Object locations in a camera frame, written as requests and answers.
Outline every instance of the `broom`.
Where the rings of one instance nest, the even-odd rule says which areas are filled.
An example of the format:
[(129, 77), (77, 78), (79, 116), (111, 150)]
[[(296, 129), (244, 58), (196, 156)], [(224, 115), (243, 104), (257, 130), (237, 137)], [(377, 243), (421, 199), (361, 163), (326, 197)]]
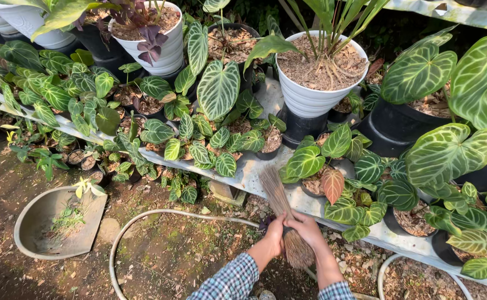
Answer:
[[(259, 174), (262, 187), (266, 191), (267, 201), (276, 216), (286, 212), (286, 220), (295, 219), (290, 210), (290, 204), (284, 193), (284, 186), (280, 181), (275, 167), (268, 166)], [(284, 248), (290, 265), (296, 269), (304, 269), (314, 263), (314, 251), (293, 228), (284, 228)]]

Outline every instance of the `plaid shirt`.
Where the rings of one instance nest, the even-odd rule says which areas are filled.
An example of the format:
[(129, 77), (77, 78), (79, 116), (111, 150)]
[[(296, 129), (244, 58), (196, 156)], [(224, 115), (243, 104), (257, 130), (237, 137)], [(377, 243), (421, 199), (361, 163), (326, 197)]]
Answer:
[[(257, 300), (249, 297), (255, 282), (259, 280), (259, 269), (253, 257), (242, 253), (207, 279), (187, 300)], [(318, 300), (354, 300), (346, 281), (332, 283), (319, 291)]]

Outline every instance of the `reddish new leaf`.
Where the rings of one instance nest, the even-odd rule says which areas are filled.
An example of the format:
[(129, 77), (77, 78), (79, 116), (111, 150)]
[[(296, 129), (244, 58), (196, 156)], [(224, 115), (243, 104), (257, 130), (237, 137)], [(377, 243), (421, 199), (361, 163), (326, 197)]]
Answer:
[(379, 71), (384, 64), (384, 58), (379, 58), (373, 62), (371, 66), (368, 68), (368, 73), (366, 74), (366, 78), (371, 77), (377, 71)]
[(327, 196), (327, 199), (333, 205), (343, 191), (344, 178), (342, 173), (338, 170), (325, 170), (323, 176), (321, 176), (321, 185), (325, 190), (325, 196)]

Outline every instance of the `dirt ground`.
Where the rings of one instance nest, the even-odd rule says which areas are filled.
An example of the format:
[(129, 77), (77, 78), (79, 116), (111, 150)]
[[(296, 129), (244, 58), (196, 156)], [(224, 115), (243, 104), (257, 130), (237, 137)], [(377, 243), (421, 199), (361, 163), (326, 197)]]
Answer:
[[(199, 213), (207, 207), (212, 215), (257, 223), (272, 214), (267, 202), (257, 196), (250, 196), (245, 207), (238, 208), (214, 200), (203, 189), (195, 205), (183, 205), (169, 202), (169, 193), (157, 183), (144, 179), (133, 186), (114, 182), (106, 189), (108, 203), (91, 252), (62, 261), (33, 259), (23, 255), (13, 241), (19, 213), (33, 197), (72, 185), (82, 173), (55, 170), (54, 179), (47, 182), (34, 164), (20, 163), (15, 154), (4, 150), (5, 145), (0, 143), (0, 299), (116, 299), (108, 274), (111, 240), (120, 227), (143, 211), (178, 208)], [(377, 296), (377, 272), (392, 252), (363, 241), (347, 243), (339, 232), (326, 227), (322, 231), (352, 291)], [(253, 227), (236, 223), (150, 215), (136, 222), (121, 240), (117, 277), (129, 299), (185, 299), (261, 237)], [(487, 299), (486, 286), (464, 282), (475, 299)], [(445, 272), (411, 260), (393, 262), (385, 286), (387, 299), (464, 299)], [(279, 300), (316, 299), (318, 295), (317, 284), (283, 258), (267, 266), (252, 293), (259, 295), (264, 289)]]

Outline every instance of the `pot rim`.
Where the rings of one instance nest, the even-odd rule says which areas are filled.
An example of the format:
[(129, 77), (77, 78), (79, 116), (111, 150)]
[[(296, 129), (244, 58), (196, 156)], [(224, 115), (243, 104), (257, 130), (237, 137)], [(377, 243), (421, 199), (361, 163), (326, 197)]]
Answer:
[[(157, 0), (157, 3), (158, 3), (158, 4), (162, 4), (162, 1)], [(171, 5), (169, 5), (171, 8), (173, 8), (173, 9), (177, 9), (177, 11), (180, 13), (180, 18), (179, 18), (179, 20), (178, 20), (177, 24), (175, 24), (175, 25), (174, 25), (174, 26), (173, 26), (173, 27), (172, 27), (170, 30), (168, 30), (167, 32), (165, 32), (165, 33), (164, 33), (164, 35), (168, 35), (168, 34), (169, 34), (170, 32), (172, 32), (172, 31), (173, 31), (175, 28), (177, 28), (177, 26), (178, 26), (179, 24), (181, 24), (181, 23), (182, 23), (182, 11), (180, 10), (180, 8), (179, 8), (179, 7), (178, 7), (176, 4), (171, 3), (171, 2), (166, 2), (166, 3), (164, 3), (164, 6), (165, 6), (165, 5), (167, 5), (167, 4), (171, 4)], [(141, 43), (141, 42), (146, 42), (146, 40), (145, 40), (145, 39), (139, 39), (139, 40), (137, 40), (137, 41), (129, 41), (129, 40), (126, 40), (126, 39), (120, 39), (120, 38), (118, 38), (118, 37), (115, 37), (115, 35), (112, 33), (112, 24), (113, 24), (113, 23), (115, 23), (115, 19), (114, 19), (114, 18), (112, 18), (112, 20), (110, 20), (110, 22), (108, 23), (108, 30), (109, 30), (109, 31), (110, 31), (110, 33), (112, 34), (112, 37), (113, 37), (113, 38), (118, 39), (118, 40), (120, 40), (120, 41), (124, 41), (124, 42), (131, 42), (131, 43)]]
[[(309, 31), (310, 35), (312, 36), (317, 36), (319, 34), (319, 31)], [(293, 34), (289, 37), (287, 37), (285, 39), (285, 41), (288, 41), (288, 42), (291, 42), (293, 41), (294, 39), (296, 38), (299, 38), (301, 36), (303, 36), (305, 34), (305, 32), (300, 32), (300, 33), (296, 33), (296, 34)], [(340, 35), (340, 40), (343, 41), (347, 39), (347, 37), (345, 35)], [(362, 58), (365, 58), (366, 60), (368, 60), (368, 56), (366, 54), (366, 52), (363, 50), (363, 48), (357, 43), (355, 42), (353, 39), (351, 41), (349, 41), (349, 44), (351, 44), (352, 46), (354, 46), (354, 48), (357, 50), (358, 54), (360, 55), (360, 57)], [(282, 71), (281, 67), (279, 66), (278, 62), (277, 62), (277, 56), (278, 56), (278, 53), (275, 53), (275, 63), (277, 64), (277, 70), (279, 71), (279, 74), (283, 74), (284, 77), (286, 77), (291, 83), (301, 87), (302, 89), (304, 89), (305, 91), (309, 91), (309, 92), (315, 92), (315, 93), (322, 93), (322, 94), (327, 94), (327, 93), (338, 93), (338, 92), (346, 92), (346, 91), (350, 91), (351, 89), (353, 89), (355, 86), (357, 86), (365, 77), (366, 77), (366, 74), (368, 72), (368, 68), (369, 68), (369, 65), (366, 66), (366, 71), (364, 71), (364, 73), (362, 74), (362, 77), (356, 82), (354, 83), (353, 85), (350, 85), (348, 87), (344, 87), (343, 89), (341, 90), (333, 90), (333, 91), (320, 91), (320, 90), (313, 90), (313, 89), (310, 89), (306, 86), (303, 86), (303, 85), (300, 85), (296, 82), (294, 82), (293, 80), (291, 80), (289, 77), (286, 76), (286, 74), (284, 74), (284, 72)]]

